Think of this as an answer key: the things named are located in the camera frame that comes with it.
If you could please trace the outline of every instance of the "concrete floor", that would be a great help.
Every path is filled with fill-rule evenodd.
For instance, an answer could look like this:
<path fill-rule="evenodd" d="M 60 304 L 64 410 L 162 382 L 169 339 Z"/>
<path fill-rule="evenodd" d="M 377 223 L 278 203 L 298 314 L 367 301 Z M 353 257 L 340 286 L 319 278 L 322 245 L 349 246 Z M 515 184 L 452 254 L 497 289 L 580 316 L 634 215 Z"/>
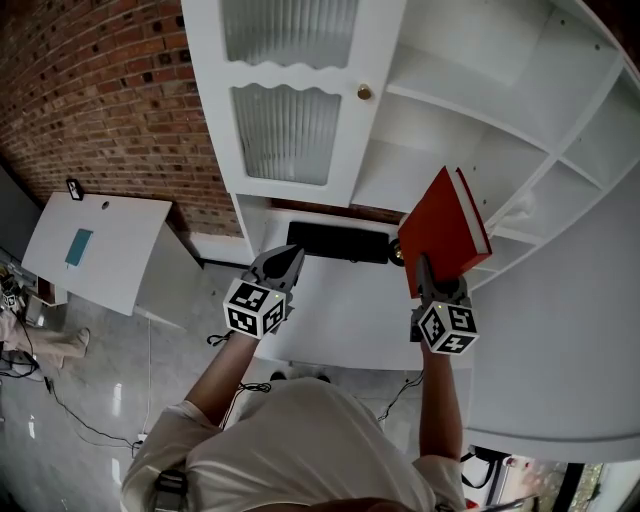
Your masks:
<path fill-rule="evenodd" d="M 147 412 L 149 336 L 151 408 L 147 431 L 164 407 L 184 398 L 216 354 L 206 337 L 226 332 L 222 298 L 238 273 L 207 265 L 187 331 L 149 324 L 140 316 L 123 316 L 72 297 L 66 307 L 65 329 L 88 327 L 92 335 L 86 357 L 67 358 L 60 372 L 42 361 L 59 398 L 89 425 L 136 441 Z M 325 373 L 376 415 L 406 379 L 417 376 L 417 372 L 292 366 L 298 374 Z M 254 359 L 244 381 L 268 381 L 273 371 L 283 368 L 289 368 L 289 363 Z M 456 372 L 463 411 L 468 405 L 470 380 L 471 370 Z M 383 422 L 389 439 L 410 458 L 418 453 L 419 410 L 420 388 L 413 388 L 403 394 Z M 120 510 L 119 487 L 132 460 L 124 443 L 84 428 L 65 413 L 43 383 L 2 379 L 0 411 L 6 418 L 0 424 L 0 483 L 25 511 Z"/>

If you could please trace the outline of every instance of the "person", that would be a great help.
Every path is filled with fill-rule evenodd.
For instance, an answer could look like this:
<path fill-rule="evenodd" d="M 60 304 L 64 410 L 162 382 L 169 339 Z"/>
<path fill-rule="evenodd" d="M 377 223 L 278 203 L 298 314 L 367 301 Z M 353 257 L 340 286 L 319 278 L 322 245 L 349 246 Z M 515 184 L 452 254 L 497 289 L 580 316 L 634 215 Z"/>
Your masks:
<path fill-rule="evenodd" d="M 24 325 L 8 309 L 0 312 L 0 341 L 4 341 L 4 350 L 41 355 L 58 369 L 62 369 L 65 357 L 84 357 L 90 337 L 87 328 L 71 333 L 57 332 Z"/>
<path fill-rule="evenodd" d="M 124 511 L 153 510 L 154 483 L 170 468 L 186 474 L 186 509 L 192 511 L 465 508 L 462 424 L 448 356 L 421 343 L 420 458 L 411 463 L 385 438 L 371 411 L 319 379 L 274 382 L 221 431 L 217 425 L 257 345 L 234 333 L 185 401 L 162 413 L 124 479 Z"/>

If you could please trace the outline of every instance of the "book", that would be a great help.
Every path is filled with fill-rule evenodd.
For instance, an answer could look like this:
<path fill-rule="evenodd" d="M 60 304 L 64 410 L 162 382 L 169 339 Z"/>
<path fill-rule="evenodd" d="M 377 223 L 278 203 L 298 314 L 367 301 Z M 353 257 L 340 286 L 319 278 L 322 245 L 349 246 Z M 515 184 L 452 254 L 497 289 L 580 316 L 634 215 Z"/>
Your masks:
<path fill-rule="evenodd" d="M 434 281 L 444 282 L 491 256 L 489 237 L 460 169 L 438 173 L 398 230 L 411 297 L 418 297 L 416 263 L 425 253 Z"/>

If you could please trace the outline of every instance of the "marker cube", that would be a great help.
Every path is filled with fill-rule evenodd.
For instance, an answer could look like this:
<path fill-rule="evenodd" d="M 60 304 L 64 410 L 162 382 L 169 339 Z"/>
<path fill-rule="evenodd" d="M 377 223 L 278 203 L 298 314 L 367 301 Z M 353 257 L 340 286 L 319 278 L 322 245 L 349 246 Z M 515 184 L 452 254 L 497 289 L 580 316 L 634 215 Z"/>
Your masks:
<path fill-rule="evenodd" d="M 234 279 L 224 298 L 227 327 L 261 339 L 284 320 L 286 294 Z"/>
<path fill-rule="evenodd" d="M 436 354 L 463 354 L 480 337 L 473 309 L 444 302 L 432 302 L 418 325 Z"/>

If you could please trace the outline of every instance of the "white table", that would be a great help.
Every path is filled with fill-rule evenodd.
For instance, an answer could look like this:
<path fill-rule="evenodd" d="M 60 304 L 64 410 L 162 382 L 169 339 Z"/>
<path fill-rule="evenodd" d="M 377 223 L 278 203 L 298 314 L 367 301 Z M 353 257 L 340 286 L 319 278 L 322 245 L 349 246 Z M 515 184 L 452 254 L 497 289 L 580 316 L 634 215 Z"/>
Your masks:
<path fill-rule="evenodd" d="M 202 270 L 165 223 L 171 203 L 51 195 L 22 266 L 124 315 L 184 327 Z M 65 262 L 79 229 L 93 232 L 78 266 Z"/>
<path fill-rule="evenodd" d="M 262 249 L 285 245 L 294 220 L 318 223 L 319 217 L 272 210 Z M 335 226 L 364 226 L 342 217 L 324 220 Z M 370 225 L 392 237 L 397 231 L 391 225 Z M 345 368 L 422 370 L 420 346 L 409 342 L 411 310 L 419 303 L 409 295 L 404 268 L 307 256 L 293 289 L 296 310 L 276 335 L 264 337 L 256 356 Z M 453 367 L 471 368 L 473 351 L 452 357 Z"/>

